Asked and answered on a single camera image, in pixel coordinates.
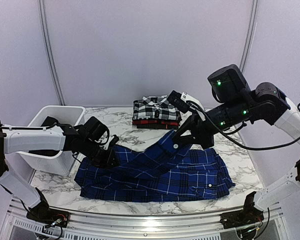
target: white panel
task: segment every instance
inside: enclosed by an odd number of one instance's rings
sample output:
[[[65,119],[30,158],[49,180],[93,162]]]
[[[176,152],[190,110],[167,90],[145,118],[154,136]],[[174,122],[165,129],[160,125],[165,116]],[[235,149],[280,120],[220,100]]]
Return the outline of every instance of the white panel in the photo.
[[[257,27],[246,71],[251,89],[261,82],[277,85],[294,101],[300,102],[300,1],[261,1]],[[290,142],[284,132],[265,122],[256,122],[241,131],[248,146],[264,147]],[[300,146],[251,151],[251,156],[265,183],[269,185],[284,175],[300,159]],[[291,239],[300,239],[300,193],[283,203]]]
[[[252,1],[46,1],[66,104],[131,106],[188,92],[215,106],[209,74],[240,64]]]

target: metal frame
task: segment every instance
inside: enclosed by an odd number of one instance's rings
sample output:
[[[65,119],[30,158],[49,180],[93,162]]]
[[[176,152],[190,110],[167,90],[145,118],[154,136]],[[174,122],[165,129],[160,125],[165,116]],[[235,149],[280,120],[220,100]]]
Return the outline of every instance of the metal frame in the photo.
[[[45,1],[38,0],[38,6],[39,6],[39,16],[40,16],[42,35],[43,35],[43,42],[46,51],[46,56],[49,63],[49,68],[51,71],[51,77],[52,77],[55,93],[58,98],[59,104],[64,106],[66,105],[66,103],[65,103],[64,95],[62,93],[62,89],[61,89],[61,85],[57,73],[57,68],[53,56],[53,51],[50,43]]]
[[[119,215],[69,210],[71,215],[68,227],[64,229],[64,237],[62,239],[79,240],[85,239],[84,237],[87,237],[87,239],[94,237],[105,240],[195,240],[204,239],[206,237],[213,239],[213,236],[218,236],[220,233],[235,231],[234,228],[227,230],[223,228],[223,225],[220,223],[220,214],[232,210],[239,210],[240,208],[241,207],[235,207],[218,211],[175,215]],[[9,239],[12,228],[16,225],[16,220],[25,222],[24,226],[28,229],[29,226],[27,226],[27,224],[37,226],[39,233],[40,227],[42,227],[43,224],[26,219],[26,214],[27,212],[23,208],[20,200],[17,198],[12,199],[2,225],[0,240]],[[265,213],[264,215],[264,222],[266,222],[268,220],[268,214]],[[271,220],[275,220],[280,239],[287,240],[287,232],[282,217],[283,213],[279,204],[273,205],[270,209],[270,218]]]
[[[245,38],[245,44],[243,49],[243,54],[240,62],[240,71],[243,73],[246,68],[248,56],[252,47],[252,42],[256,30],[256,23],[257,23],[257,14],[258,14],[258,6],[259,0],[252,0],[252,7],[250,12],[250,20],[249,20],[249,27]]]

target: blue plaid shirt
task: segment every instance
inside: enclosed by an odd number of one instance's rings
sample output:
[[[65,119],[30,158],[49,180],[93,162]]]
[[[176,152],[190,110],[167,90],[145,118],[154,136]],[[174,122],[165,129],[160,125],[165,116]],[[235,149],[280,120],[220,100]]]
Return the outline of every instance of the blue plaid shirt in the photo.
[[[115,145],[119,162],[98,168],[84,158],[75,176],[80,196],[124,202],[174,202],[217,199],[235,186],[227,167],[213,148],[190,150],[191,144],[174,148],[174,131],[166,133],[144,152]]]

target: white plastic bin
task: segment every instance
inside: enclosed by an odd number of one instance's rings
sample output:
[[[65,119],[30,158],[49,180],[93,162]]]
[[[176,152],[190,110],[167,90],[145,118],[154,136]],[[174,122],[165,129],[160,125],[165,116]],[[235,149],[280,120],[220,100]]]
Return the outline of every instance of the white plastic bin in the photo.
[[[38,112],[28,127],[40,127],[47,116],[57,119],[61,124],[81,125],[85,123],[85,111],[86,109],[82,106],[45,106]],[[55,156],[42,156],[24,151],[18,153],[33,169],[63,176],[69,174],[75,160],[71,151],[60,151]]]

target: white wall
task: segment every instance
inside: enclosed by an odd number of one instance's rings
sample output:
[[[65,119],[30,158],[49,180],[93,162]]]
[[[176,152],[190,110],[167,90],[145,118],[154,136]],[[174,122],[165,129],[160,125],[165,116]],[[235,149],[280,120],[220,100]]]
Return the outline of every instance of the white wall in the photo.
[[[46,1],[65,102],[131,106],[172,90],[215,106],[209,74],[240,64],[252,1]]]
[[[45,105],[58,104],[52,83],[37,1],[0,1],[0,119],[26,126]],[[31,167],[17,154],[6,156],[25,179]],[[0,229],[11,200],[0,186]]]
[[[296,104],[300,102],[300,1],[260,1],[256,32],[245,78],[254,89],[271,82]],[[284,132],[265,122],[241,131],[248,146],[264,147],[290,142]],[[284,175],[300,158],[300,146],[250,152],[265,185]],[[292,240],[300,239],[300,193],[282,202]]]

